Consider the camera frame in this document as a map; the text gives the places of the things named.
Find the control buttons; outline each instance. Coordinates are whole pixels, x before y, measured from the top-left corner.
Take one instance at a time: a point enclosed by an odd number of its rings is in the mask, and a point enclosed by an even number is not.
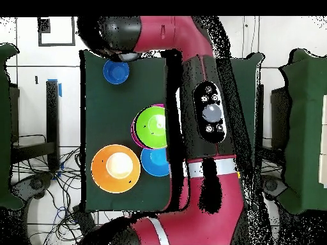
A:
[[[211,125],[206,126],[206,132],[207,133],[212,133],[213,132],[213,127]]]
[[[217,124],[217,130],[220,131],[220,132],[223,132],[224,131],[224,128],[221,124]]]
[[[222,118],[222,111],[216,103],[213,103],[204,107],[202,116],[206,121],[215,123]]]
[[[213,101],[218,101],[219,100],[218,95],[217,94],[212,95],[212,100]]]
[[[207,92],[207,93],[211,93],[211,92],[212,92],[212,88],[211,88],[210,86],[207,86],[207,87],[206,87],[206,92]]]
[[[203,102],[206,102],[206,101],[208,101],[208,100],[209,100],[208,96],[203,96],[203,97],[201,97],[201,101],[203,101]]]
[[[207,142],[218,144],[227,134],[223,109],[223,96],[219,87],[209,81],[201,82],[194,90],[195,116],[200,136]]]

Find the black frame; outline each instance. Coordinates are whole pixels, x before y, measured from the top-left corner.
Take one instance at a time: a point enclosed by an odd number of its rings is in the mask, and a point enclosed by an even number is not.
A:
[[[33,159],[43,155],[48,156],[50,171],[59,170],[59,119],[58,119],[58,85],[55,81],[47,81],[47,142],[35,145],[14,145],[11,150],[11,163]],[[15,107],[18,123],[18,106]]]
[[[75,19],[72,17],[72,42],[71,43],[42,43],[42,33],[50,33],[50,22],[49,30],[43,30],[41,26],[42,19],[38,17],[38,46],[39,47],[51,47],[51,46],[75,46]]]

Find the white band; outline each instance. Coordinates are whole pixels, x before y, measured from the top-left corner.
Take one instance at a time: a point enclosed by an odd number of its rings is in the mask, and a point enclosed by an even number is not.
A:
[[[149,218],[150,222],[152,222],[153,226],[155,227],[156,233],[159,238],[160,245],[169,245],[169,241],[167,238],[167,235],[165,233],[165,230],[162,228],[161,223],[158,219],[155,218]]]

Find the blue tape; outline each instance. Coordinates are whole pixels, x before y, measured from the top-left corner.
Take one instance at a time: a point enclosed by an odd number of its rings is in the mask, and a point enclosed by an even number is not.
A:
[[[57,173],[57,176],[58,176],[58,177],[61,177],[61,172],[58,172],[58,173]]]
[[[59,92],[59,96],[62,97],[63,96],[63,93],[61,92],[61,83],[59,84],[58,92]]]
[[[48,81],[58,82],[58,79],[48,79]],[[62,88],[61,88],[61,83],[58,85],[58,95],[59,95],[59,97],[62,97],[63,96],[63,92],[62,92]]]

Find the gray knob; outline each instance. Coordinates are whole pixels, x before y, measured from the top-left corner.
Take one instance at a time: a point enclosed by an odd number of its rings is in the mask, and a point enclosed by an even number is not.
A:
[[[208,122],[215,123],[221,119],[222,111],[216,103],[209,104],[204,107],[202,111],[202,116]]]

